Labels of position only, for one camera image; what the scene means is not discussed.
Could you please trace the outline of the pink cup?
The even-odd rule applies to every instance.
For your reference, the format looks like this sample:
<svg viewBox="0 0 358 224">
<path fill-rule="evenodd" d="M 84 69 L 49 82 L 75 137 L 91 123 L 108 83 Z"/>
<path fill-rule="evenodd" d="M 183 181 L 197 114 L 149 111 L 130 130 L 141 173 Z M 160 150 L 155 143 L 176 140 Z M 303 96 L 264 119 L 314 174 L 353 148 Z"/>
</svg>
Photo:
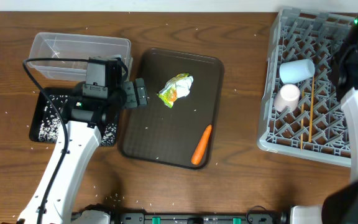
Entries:
<svg viewBox="0 0 358 224">
<path fill-rule="evenodd" d="M 299 88 L 294 84 L 286 84 L 276 94 L 273 106 L 278 112 L 283 112 L 285 109 L 289 109 L 289 112 L 292 112 L 297 109 L 299 99 Z"/>
</svg>

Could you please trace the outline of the light blue cup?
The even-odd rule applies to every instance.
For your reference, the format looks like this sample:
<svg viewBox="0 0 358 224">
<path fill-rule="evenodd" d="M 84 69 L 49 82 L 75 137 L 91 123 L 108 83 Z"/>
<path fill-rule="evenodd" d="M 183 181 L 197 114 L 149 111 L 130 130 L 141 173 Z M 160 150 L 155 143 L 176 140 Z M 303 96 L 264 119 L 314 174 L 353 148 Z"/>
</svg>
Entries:
<svg viewBox="0 0 358 224">
<path fill-rule="evenodd" d="M 286 62 L 279 68 L 280 79 L 283 84 L 295 84 L 314 76 L 315 67 L 310 58 Z"/>
</svg>

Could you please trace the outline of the wooden chopstick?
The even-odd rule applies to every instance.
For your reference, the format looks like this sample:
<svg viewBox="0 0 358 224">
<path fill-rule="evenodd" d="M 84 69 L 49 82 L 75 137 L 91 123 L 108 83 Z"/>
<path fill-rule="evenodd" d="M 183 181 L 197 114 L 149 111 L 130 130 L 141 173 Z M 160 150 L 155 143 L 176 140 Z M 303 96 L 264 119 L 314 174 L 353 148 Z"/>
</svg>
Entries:
<svg viewBox="0 0 358 224">
<path fill-rule="evenodd" d="M 302 98 L 305 96 L 305 90 L 302 90 L 301 96 L 302 96 Z M 303 114 L 304 111 L 305 111 L 305 104 L 302 103 L 302 105 L 301 105 L 301 114 Z M 303 130 L 303 128 L 304 128 L 304 118 L 301 119 L 300 124 L 301 124 L 300 129 Z M 303 149 L 303 134 L 300 135 L 300 149 L 301 150 Z"/>
</svg>

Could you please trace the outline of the wooden chopstick diagonal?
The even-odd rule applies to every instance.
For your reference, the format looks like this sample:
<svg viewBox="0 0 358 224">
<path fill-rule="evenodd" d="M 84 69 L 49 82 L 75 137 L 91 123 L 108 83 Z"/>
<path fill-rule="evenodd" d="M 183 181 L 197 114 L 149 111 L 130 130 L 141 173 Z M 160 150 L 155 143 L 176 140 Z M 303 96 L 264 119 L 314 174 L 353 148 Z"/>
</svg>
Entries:
<svg viewBox="0 0 358 224">
<path fill-rule="evenodd" d="M 311 89 L 311 97 L 310 97 L 310 119 L 309 119 L 308 142 L 312 142 L 313 106 L 314 106 L 314 76 L 312 78 L 311 87 L 312 87 L 312 89 Z"/>
</svg>

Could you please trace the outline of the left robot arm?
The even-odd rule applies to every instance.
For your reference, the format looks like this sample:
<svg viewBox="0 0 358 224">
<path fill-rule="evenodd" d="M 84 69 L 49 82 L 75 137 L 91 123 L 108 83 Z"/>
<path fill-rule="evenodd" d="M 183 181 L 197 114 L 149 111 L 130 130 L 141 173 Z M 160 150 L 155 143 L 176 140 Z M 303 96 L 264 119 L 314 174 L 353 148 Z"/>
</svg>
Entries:
<svg viewBox="0 0 358 224">
<path fill-rule="evenodd" d="M 48 121 L 39 132 L 55 142 L 37 190 L 18 223 L 70 223 L 71 213 L 91 156 L 99 146 L 113 146 L 119 112 L 147 104 L 144 80 L 124 82 L 112 99 L 67 95 L 66 89 L 41 89 Z"/>
</svg>

